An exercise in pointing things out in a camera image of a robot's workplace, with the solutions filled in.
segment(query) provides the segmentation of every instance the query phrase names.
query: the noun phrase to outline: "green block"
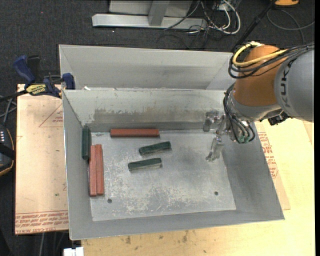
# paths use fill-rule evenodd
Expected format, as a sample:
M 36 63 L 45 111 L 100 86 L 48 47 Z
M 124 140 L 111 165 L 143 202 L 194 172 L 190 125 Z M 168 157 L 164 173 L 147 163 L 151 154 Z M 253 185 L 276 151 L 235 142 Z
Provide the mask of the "green block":
M 128 164 L 129 171 L 140 170 L 145 168 L 160 168 L 162 167 L 161 158 L 151 158 L 147 160 L 141 160 L 136 162 L 130 162 Z
M 88 126 L 82 128 L 82 158 L 88 160 L 90 158 L 91 131 Z
M 143 155 L 152 154 L 152 153 L 161 152 L 161 151 L 170 150 L 170 149 L 171 149 L 171 143 L 170 141 L 166 141 L 158 144 L 153 144 L 150 146 L 143 146 L 139 148 L 139 153 L 141 156 L 143 156 Z

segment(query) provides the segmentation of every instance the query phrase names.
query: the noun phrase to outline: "black carpet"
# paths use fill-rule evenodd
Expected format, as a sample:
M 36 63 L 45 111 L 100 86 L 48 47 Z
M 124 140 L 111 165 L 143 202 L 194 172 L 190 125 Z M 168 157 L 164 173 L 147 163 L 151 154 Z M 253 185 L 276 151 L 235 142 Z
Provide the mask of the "black carpet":
M 11 0 L 0 1 L 0 95 L 15 92 L 24 84 L 13 69 L 14 60 L 21 55 L 40 55 L 41 76 L 59 74 L 58 45 L 91 45 L 149 49 L 183 49 L 190 51 L 230 52 L 254 18 L 269 4 L 268 0 L 242 0 L 237 8 L 241 29 L 235 35 L 188 35 L 178 30 L 148 28 L 93 28 L 92 16 L 108 11 L 108 1 L 100 0 Z M 293 8 L 272 9 L 269 17 L 279 26 L 296 28 L 315 20 L 315 0 L 300 0 Z M 202 17 L 199 10 L 194 17 Z M 279 48 L 310 43 L 315 40 L 315 25 L 302 30 L 283 30 L 265 16 L 246 41 L 260 41 Z M 0 114 L 6 104 L 0 103 Z M 6 126 L 14 140 L 16 113 L 9 114 Z M 39 255 L 42 235 L 14 235 L 15 169 L 0 176 L 0 256 L 10 252 L 15 256 Z M 43 237 L 43 255 L 54 255 L 53 248 L 72 246 L 67 233 L 52 232 Z

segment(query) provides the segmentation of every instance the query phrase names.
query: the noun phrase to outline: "gray metal tray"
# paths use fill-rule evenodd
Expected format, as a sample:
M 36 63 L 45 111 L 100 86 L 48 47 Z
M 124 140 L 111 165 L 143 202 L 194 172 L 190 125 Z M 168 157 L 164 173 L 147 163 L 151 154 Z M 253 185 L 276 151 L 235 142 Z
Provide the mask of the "gray metal tray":
M 234 225 L 284 218 L 255 139 L 225 138 L 220 159 L 205 161 L 213 134 L 205 113 L 222 111 L 224 91 L 141 89 L 63 91 L 69 234 L 72 240 Z M 82 127 L 103 145 L 105 196 L 90 198 Z M 111 139 L 111 128 L 159 128 L 160 138 Z M 161 169 L 130 173 L 140 146 L 171 141 Z

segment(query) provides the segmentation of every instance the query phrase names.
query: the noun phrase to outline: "red wooden block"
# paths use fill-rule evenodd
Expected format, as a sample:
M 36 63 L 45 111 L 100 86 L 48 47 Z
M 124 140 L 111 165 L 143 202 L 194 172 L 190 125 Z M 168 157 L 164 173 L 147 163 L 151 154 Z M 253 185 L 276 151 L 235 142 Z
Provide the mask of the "red wooden block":
M 111 129 L 111 137 L 159 137 L 158 129 Z
M 95 161 L 96 161 L 96 193 L 101 196 L 105 193 L 104 178 L 104 156 L 102 145 L 95 145 Z
M 97 164 L 96 164 L 96 147 L 91 145 L 89 158 L 89 195 L 97 195 Z

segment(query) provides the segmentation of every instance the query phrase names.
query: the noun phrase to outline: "cardboard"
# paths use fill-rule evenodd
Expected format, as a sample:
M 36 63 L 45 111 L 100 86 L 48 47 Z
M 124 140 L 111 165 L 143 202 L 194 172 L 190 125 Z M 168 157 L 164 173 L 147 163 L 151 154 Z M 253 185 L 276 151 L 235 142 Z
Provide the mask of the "cardboard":
M 16 235 L 68 230 L 64 158 L 62 100 L 45 95 L 18 97 Z

